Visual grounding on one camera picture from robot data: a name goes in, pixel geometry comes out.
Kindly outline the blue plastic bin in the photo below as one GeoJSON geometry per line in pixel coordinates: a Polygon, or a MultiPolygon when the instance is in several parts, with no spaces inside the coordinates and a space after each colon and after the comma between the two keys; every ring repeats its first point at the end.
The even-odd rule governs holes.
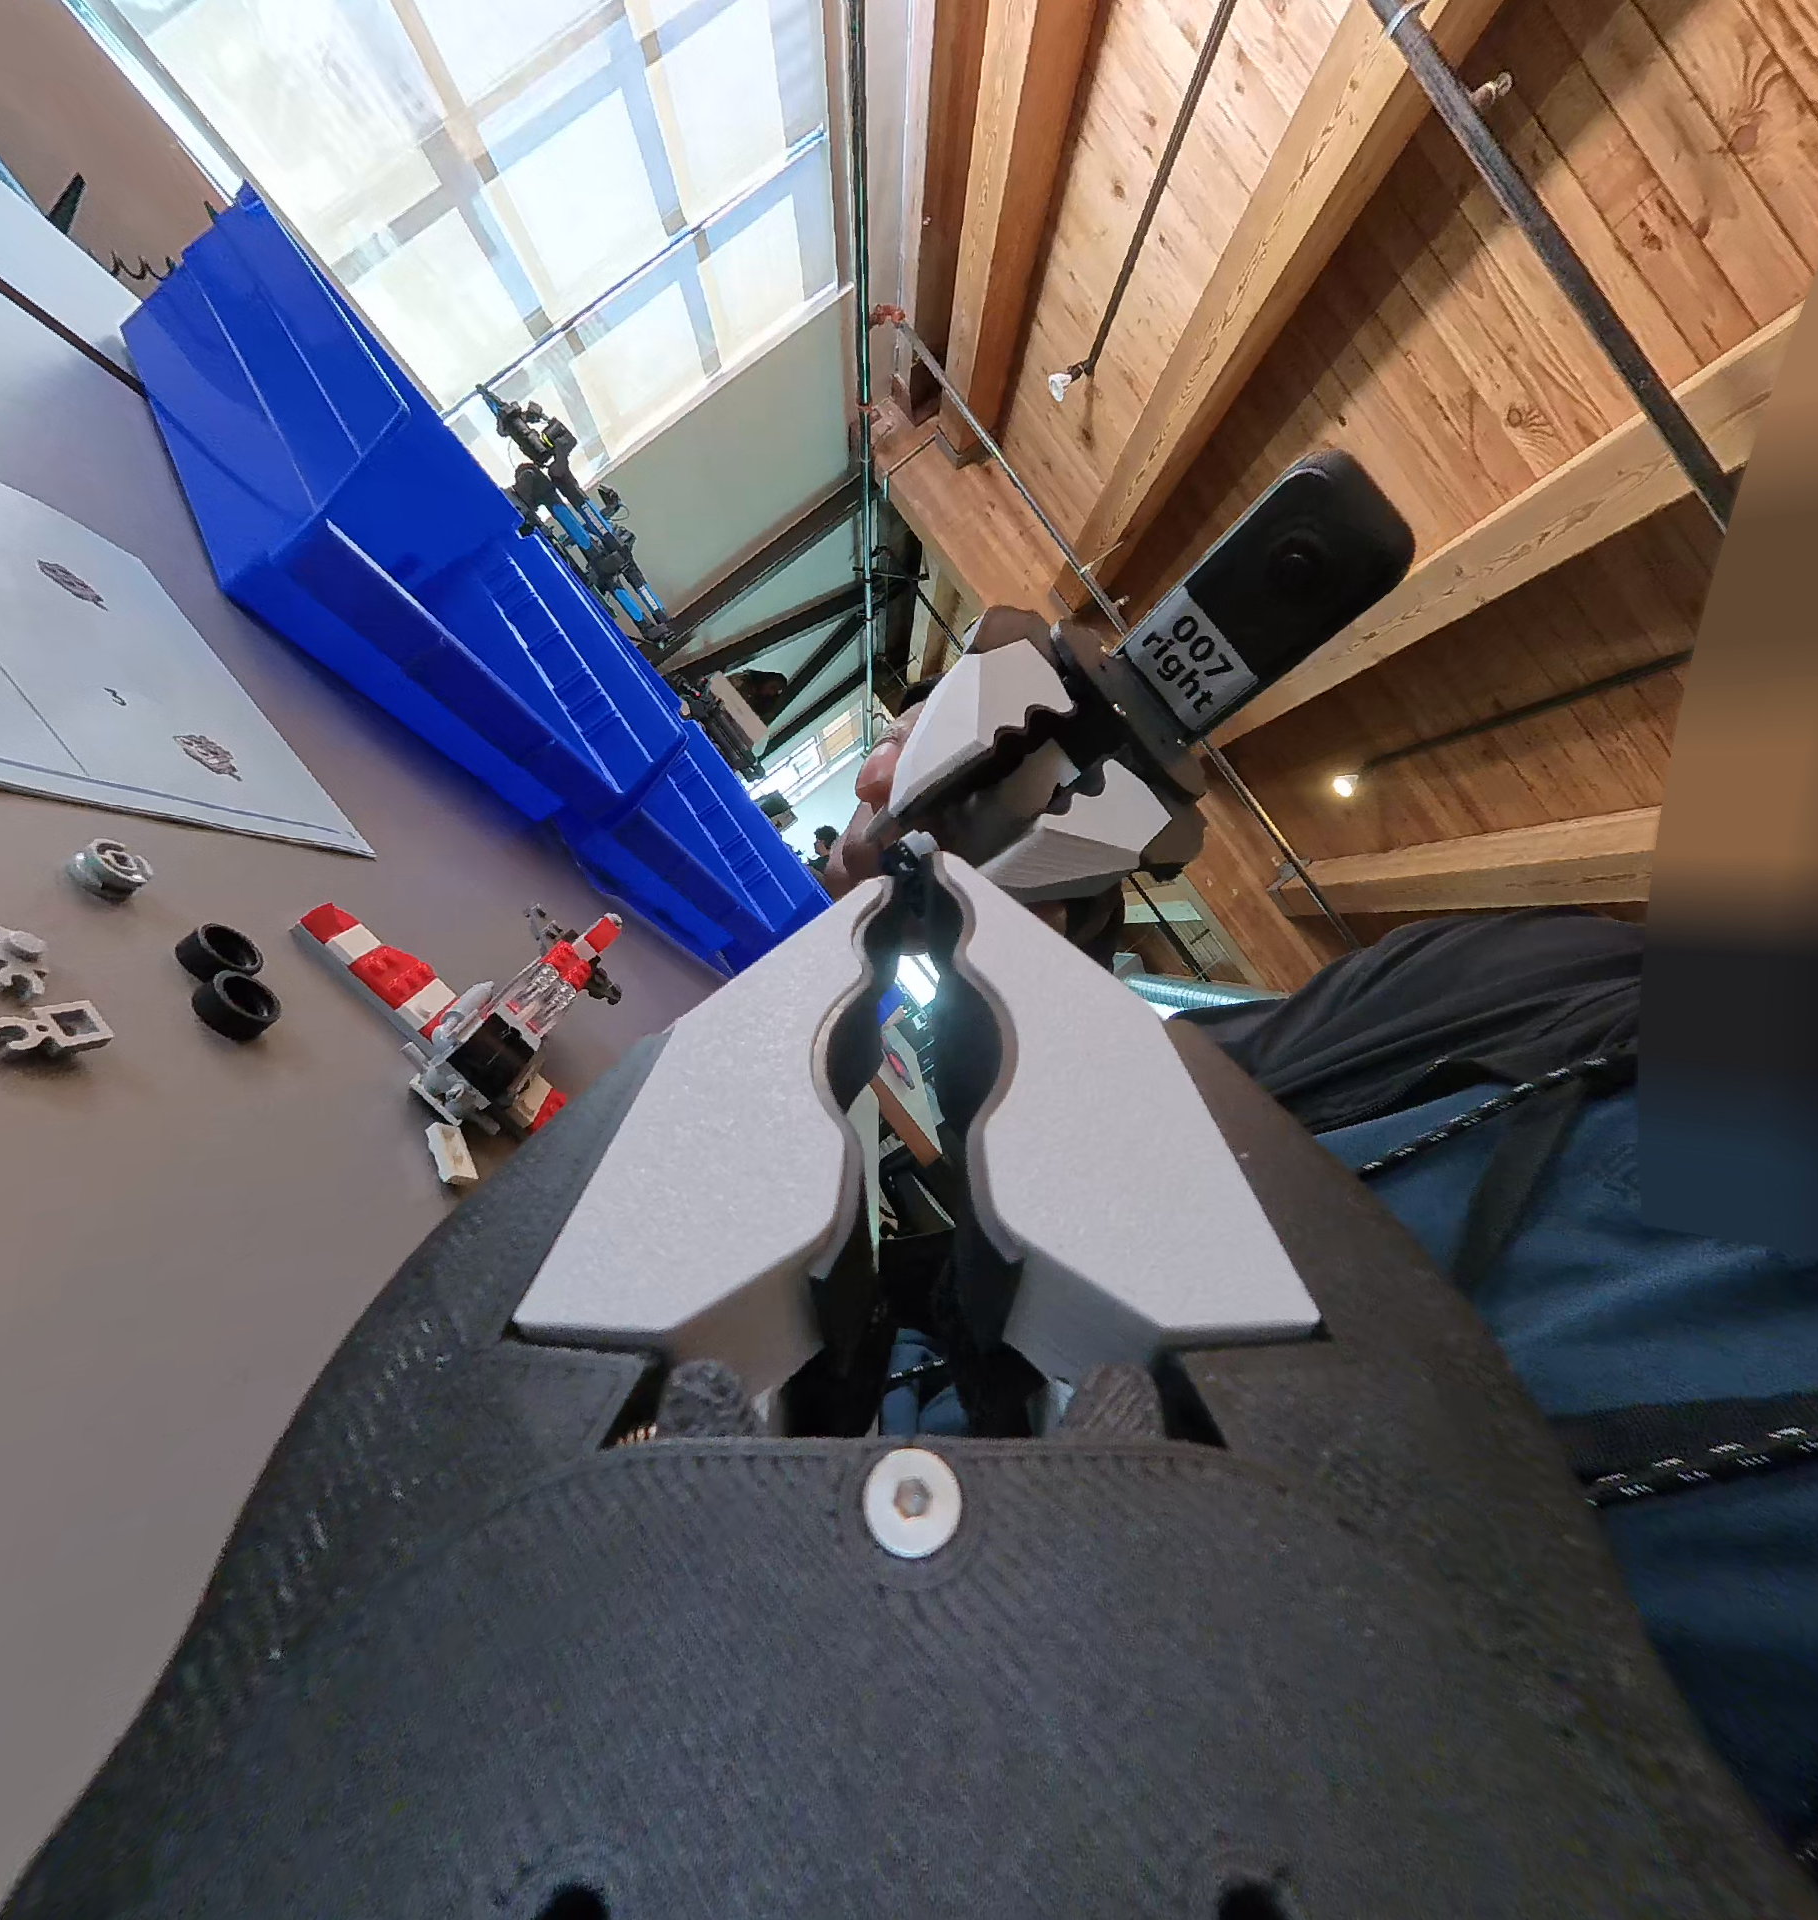
{"type": "Polygon", "coordinates": [[[400,683],[417,731],[528,815],[624,827],[685,732],[555,551],[508,526],[413,585],[314,520],[284,559],[400,683]]]}
{"type": "Polygon", "coordinates": [[[351,621],[409,593],[561,732],[487,590],[520,520],[252,187],[125,338],[224,593],[527,819],[550,819],[553,791],[351,621]]]}
{"type": "Polygon", "coordinates": [[[824,885],[763,817],[706,732],[681,744],[628,810],[590,824],[576,810],[555,831],[612,901],[713,970],[748,970],[826,912],[824,885]]]}

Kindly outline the instruction booklet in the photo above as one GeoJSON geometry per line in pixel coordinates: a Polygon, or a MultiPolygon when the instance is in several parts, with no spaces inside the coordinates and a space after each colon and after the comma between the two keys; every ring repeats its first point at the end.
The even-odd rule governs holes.
{"type": "Polygon", "coordinates": [[[147,566],[4,484],[0,788],[374,854],[147,566]]]}

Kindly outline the blue shirt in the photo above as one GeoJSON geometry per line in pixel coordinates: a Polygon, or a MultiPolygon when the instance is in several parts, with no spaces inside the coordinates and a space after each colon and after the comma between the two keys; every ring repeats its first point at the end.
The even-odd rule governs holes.
{"type": "Polygon", "coordinates": [[[1622,1051],[1313,1135],[1496,1333],[1687,1704],[1818,1874],[1818,1260],[1645,1223],[1622,1051]]]}

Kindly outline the person's right forearm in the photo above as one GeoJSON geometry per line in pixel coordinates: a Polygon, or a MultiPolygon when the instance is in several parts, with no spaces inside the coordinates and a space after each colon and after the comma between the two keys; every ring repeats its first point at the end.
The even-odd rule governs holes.
{"type": "Polygon", "coordinates": [[[1406,924],[1301,988],[1173,1014],[1310,1133],[1637,1051],[1647,932],[1579,907],[1406,924]]]}

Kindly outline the large window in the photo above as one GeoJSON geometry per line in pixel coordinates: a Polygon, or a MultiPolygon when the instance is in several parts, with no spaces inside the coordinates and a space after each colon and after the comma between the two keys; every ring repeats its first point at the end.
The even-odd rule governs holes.
{"type": "Polygon", "coordinates": [[[309,244],[487,467],[596,474],[840,289],[821,4],[72,4],[309,244]]]}

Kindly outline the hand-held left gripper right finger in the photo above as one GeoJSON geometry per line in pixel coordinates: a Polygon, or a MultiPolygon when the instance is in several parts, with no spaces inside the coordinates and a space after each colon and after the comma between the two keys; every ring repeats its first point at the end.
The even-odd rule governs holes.
{"type": "Polygon", "coordinates": [[[1043,1375],[1299,1340],[1322,1317],[1166,1021],[991,880],[934,858],[961,910],[958,982],[998,1075],[970,1121],[970,1195],[1019,1264],[1004,1338],[1043,1375]]]}

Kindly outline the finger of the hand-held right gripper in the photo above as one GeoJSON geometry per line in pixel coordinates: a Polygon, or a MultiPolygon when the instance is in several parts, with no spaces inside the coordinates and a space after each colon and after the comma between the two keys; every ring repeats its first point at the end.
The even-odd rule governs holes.
{"type": "Polygon", "coordinates": [[[1072,788],[1074,699],[1047,654],[969,654],[918,708],[883,817],[960,856],[1012,848],[1072,788]]]}
{"type": "Polygon", "coordinates": [[[1179,876],[1192,805],[1171,805],[1118,757],[1083,774],[1066,752],[940,808],[940,843],[1022,905],[1092,898],[1137,870],[1179,876]]]}

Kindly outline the grey desk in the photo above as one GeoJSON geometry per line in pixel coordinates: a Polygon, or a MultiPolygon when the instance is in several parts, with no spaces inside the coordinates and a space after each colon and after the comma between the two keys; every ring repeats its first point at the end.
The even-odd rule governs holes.
{"type": "MultiPolygon", "coordinates": [[[[48,947],[35,1005],[94,1002],[73,1062],[0,1060],[0,1904],[151,1692],[276,1438],[448,1213],[399,1035],[298,950],[323,901],[465,986],[525,910],[603,909],[484,785],[234,608],[144,401],[0,299],[0,482],[149,566],[374,843],[337,856],[0,791],[0,925],[48,947]],[[155,874],[111,903],[94,838],[155,874]],[[175,954],[257,941],[281,1019],[237,1044],[175,954]]],[[[0,1015],[19,1002],[0,998],[0,1015]]]]}

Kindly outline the metal ceiling pipe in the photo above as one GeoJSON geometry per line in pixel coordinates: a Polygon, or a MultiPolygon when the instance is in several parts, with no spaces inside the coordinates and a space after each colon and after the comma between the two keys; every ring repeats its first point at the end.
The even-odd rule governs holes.
{"type": "Polygon", "coordinates": [[[1521,231],[1555,289],[1569,302],[1584,329],[1618,378],[1637,399],[1662,446],[1684,475],[1691,492],[1703,502],[1717,532],[1731,529],[1737,482],[1705,434],[1687,414],[1679,394],[1660,373],[1642,344],[1603,290],[1591,265],[1569,240],[1544,202],[1538,185],[1511,157],[1489,120],[1493,107],[1511,91],[1508,78],[1487,84],[1465,84],[1427,23],[1425,2],[1371,2],[1380,35],[1402,54],[1413,80],[1421,86],[1438,120],[1457,146],[1471,160],[1498,207],[1521,231]]]}

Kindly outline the red white brick plane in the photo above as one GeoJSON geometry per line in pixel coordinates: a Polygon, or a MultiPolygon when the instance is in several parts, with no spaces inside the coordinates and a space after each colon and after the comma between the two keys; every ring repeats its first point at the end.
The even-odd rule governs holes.
{"type": "Polygon", "coordinates": [[[508,1125],[528,1135],[565,1103],[538,1069],[538,1053],[563,1014],[583,996],[621,998],[603,954],[622,932],[621,914],[574,932],[533,907],[530,922],[545,945],[538,956],[508,984],[479,982],[465,993],[332,903],[310,910],[294,936],[405,1035],[405,1053],[417,1067],[410,1087],[440,1121],[474,1121],[487,1133],[508,1125]]]}

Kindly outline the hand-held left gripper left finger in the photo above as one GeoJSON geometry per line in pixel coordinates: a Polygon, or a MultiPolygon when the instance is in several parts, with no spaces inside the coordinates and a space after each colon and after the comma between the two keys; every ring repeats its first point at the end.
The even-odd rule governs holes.
{"type": "Polygon", "coordinates": [[[750,1394],[824,1347],[811,1283],[857,1224],[849,1107],[883,1067],[868,936],[892,890],[861,883],[673,1026],[515,1331],[722,1361],[750,1394]]]}

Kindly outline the person's right hand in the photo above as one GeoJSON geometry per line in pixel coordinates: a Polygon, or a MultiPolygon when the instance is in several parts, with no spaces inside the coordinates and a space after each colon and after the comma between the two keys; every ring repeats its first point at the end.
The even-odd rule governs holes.
{"type": "Polygon", "coordinates": [[[879,734],[856,777],[856,815],[826,856],[824,883],[831,901],[845,898],[860,883],[880,876],[883,858],[900,838],[900,827],[890,817],[896,760],[919,718],[919,708],[901,712],[879,734]]]}

